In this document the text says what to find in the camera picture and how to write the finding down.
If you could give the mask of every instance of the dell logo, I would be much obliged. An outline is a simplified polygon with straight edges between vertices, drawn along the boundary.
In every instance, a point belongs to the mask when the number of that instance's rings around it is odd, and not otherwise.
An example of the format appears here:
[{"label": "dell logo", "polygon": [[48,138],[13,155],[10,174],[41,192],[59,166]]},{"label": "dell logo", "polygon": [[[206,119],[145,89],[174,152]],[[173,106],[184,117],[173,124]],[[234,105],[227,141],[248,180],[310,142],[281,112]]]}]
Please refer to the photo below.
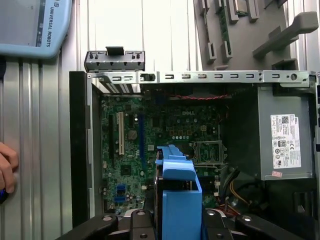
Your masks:
[{"label": "dell logo", "polygon": [[183,111],[182,112],[182,115],[195,115],[195,112],[194,111]]}]

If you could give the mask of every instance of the barcode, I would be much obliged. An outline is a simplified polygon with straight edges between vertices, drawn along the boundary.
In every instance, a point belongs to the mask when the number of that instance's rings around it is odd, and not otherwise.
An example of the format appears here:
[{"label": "barcode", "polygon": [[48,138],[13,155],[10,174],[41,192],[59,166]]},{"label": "barcode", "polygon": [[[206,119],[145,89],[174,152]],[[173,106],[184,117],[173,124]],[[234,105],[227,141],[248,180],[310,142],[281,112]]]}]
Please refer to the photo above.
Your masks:
[{"label": "barcode", "polygon": [[288,123],[289,123],[289,117],[283,116],[283,117],[281,118],[281,121],[282,121],[282,124],[288,124]]}]

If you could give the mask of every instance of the label sticker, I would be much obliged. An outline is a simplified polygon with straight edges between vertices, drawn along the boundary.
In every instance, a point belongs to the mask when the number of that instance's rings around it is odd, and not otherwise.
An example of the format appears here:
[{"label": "label sticker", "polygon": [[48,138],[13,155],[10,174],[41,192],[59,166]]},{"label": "label sticker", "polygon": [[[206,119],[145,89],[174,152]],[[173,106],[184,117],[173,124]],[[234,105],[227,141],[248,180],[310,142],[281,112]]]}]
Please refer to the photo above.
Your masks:
[{"label": "label sticker", "polygon": [[277,178],[282,178],[282,172],[279,171],[272,171],[271,175]]},{"label": "label sticker", "polygon": [[274,169],[301,167],[299,119],[294,114],[271,115]]}]

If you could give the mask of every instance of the human hand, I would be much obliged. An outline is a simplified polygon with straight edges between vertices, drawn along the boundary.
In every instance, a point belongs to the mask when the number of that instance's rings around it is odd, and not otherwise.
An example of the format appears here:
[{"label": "human hand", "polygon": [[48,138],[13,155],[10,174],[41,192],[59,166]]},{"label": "human hand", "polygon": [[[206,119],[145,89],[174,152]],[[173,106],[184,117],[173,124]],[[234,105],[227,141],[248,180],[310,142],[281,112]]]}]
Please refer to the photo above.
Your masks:
[{"label": "human hand", "polygon": [[8,194],[15,190],[13,172],[18,167],[18,154],[0,142],[0,191],[5,189]]}]

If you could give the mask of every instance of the motherboard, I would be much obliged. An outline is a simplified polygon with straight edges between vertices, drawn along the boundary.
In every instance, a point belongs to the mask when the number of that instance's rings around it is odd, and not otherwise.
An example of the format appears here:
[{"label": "motherboard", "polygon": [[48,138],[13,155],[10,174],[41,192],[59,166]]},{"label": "motherboard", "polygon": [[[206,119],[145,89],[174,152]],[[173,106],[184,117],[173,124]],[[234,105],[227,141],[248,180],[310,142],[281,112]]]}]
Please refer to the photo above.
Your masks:
[{"label": "motherboard", "polygon": [[101,101],[103,208],[143,208],[155,177],[157,146],[174,144],[194,163],[206,208],[216,207],[225,159],[213,102],[104,96]]}]

